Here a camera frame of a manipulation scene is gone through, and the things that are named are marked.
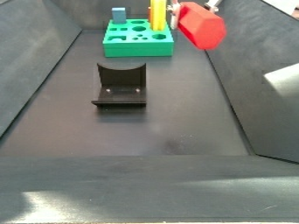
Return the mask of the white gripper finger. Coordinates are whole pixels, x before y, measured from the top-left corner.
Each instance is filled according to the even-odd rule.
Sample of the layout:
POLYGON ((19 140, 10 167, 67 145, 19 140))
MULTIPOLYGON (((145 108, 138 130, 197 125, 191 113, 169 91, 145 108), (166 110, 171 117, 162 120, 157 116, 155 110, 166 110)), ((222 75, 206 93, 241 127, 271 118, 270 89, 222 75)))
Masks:
POLYGON ((171 0, 171 4, 167 6, 167 11, 171 13, 171 28, 175 30, 179 24, 181 17, 181 4, 178 0, 171 0))
POLYGON ((211 11, 211 12, 218 12, 219 11, 219 4, 222 0, 209 0, 209 2, 205 4, 205 7, 211 11))

